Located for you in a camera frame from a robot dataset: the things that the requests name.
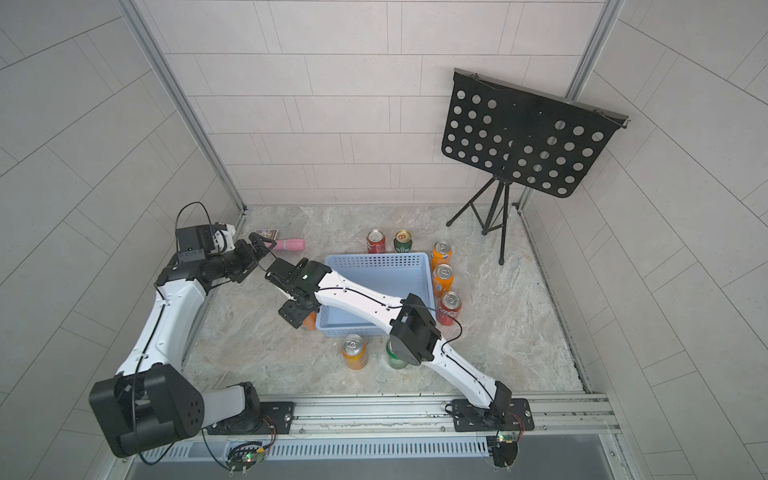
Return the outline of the orange fanta can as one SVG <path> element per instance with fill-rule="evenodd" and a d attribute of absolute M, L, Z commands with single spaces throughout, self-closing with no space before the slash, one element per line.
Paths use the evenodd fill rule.
<path fill-rule="evenodd" d="M 437 241 L 430 254 L 431 269 L 436 269 L 439 265 L 449 264 L 452 256 L 452 247 L 446 241 Z"/>
<path fill-rule="evenodd" d="M 314 331 L 316 329 L 317 313 L 311 312 L 302 322 L 300 328 L 306 331 Z"/>
<path fill-rule="evenodd" d="M 433 291 L 436 297 L 442 297 L 451 290 L 455 275 L 449 264 L 438 264 L 432 272 Z"/>

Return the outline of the yellow orange schweppes can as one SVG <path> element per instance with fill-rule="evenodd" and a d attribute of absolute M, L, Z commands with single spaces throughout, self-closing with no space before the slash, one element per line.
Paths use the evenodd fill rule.
<path fill-rule="evenodd" d="M 342 355 L 346 366 L 352 370 L 363 369 L 368 361 L 366 343 L 358 334 L 350 334 L 342 343 Z"/>

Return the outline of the red cola can back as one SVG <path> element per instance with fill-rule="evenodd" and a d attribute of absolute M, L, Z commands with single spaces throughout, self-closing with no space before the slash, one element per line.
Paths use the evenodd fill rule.
<path fill-rule="evenodd" d="M 386 237 L 378 229 L 371 230 L 366 236 L 368 254 L 382 254 L 386 252 Z"/>

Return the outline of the red cola can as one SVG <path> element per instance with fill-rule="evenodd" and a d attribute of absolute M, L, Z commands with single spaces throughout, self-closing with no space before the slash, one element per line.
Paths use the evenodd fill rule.
<path fill-rule="evenodd" d="M 371 230 L 366 236 L 368 254 L 382 254 L 386 252 L 386 237 L 378 229 Z"/>
<path fill-rule="evenodd" d="M 462 308 L 462 300 L 454 291 L 446 291 L 439 300 L 437 321 L 444 326 L 454 325 Z"/>

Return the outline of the dark green gold-top can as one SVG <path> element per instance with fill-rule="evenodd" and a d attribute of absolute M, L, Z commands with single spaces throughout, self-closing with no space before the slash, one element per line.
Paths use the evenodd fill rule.
<path fill-rule="evenodd" d="M 398 231 L 393 239 L 394 250 L 396 253 L 408 253 L 412 249 L 413 239 L 407 230 Z"/>

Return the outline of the green sprite can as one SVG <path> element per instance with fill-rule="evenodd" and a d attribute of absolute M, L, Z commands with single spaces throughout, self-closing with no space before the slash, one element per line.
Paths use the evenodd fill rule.
<path fill-rule="evenodd" d="M 395 370 L 401 370 L 408 366 L 408 364 L 404 360 L 400 359 L 395 355 L 392 347 L 392 342 L 390 340 L 388 340 L 386 343 L 386 352 L 387 352 L 387 360 L 391 368 Z"/>

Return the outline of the orange fanta can back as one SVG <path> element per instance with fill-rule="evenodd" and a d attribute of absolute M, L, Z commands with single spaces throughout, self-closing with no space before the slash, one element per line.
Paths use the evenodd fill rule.
<path fill-rule="evenodd" d="M 431 269 L 436 269 L 439 265 L 449 264 L 452 256 L 452 247 L 446 241 L 437 241 L 430 254 Z"/>

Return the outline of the red cola can front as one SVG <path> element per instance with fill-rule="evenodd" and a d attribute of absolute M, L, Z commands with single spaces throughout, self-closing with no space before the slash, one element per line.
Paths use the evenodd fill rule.
<path fill-rule="evenodd" d="M 437 321 L 444 326 L 454 325 L 462 308 L 462 300 L 454 291 L 446 291 L 439 300 Z"/>

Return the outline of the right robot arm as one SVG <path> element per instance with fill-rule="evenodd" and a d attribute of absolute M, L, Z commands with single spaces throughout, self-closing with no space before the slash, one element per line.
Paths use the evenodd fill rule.
<path fill-rule="evenodd" d="M 424 365 L 456 387 L 471 405 L 466 416 L 472 421 L 498 428 L 512 419 L 511 390 L 450 346 L 419 296 L 399 298 L 371 290 L 306 258 L 296 265 L 276 259 L 265 278 L 287 296 L 278 313 L 293 327 L 322 307 L 356 315 L 389 335 L 396 357 L 409 365 Z"/>

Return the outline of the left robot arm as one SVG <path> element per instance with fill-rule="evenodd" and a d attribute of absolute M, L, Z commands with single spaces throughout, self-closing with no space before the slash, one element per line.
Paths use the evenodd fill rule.
<path fill-rule="evenodd" d="M 271 254 L 275 243 L 256 233 L 234 240 L 230 226 L 178 231 L 183 248 L 155 282 L 145 326 L 116 374 L 93 385 L 89 404 L 112 453 L 126 458 L 169 446 L 211 427 L 221 434 L 264 426 L 255 388 L 242 382 L 202 393 L 181 373 L 184 351 L 210 291 L 240 283 Z"/>

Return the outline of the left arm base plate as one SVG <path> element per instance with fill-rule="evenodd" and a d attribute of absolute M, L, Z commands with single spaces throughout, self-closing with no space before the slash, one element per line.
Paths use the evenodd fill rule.
<path fill-rule="evenodd" d="M 283 435 L 290 432 L 295 410 L 294 402 L 265 402 L 259 411 L 246 409 L 243 413 L 205 428 L 210 435 Z"/>

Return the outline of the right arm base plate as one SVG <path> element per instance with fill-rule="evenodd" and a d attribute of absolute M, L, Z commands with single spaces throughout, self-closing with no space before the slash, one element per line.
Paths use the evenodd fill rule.
<path fill-rule="evenodd" d="M 466 399 L 454 399 L 446 406 L 456 432 L 528 432 L 535 429 L 527 399 L 512 398 L 505 413 L 481 409 Z"/>

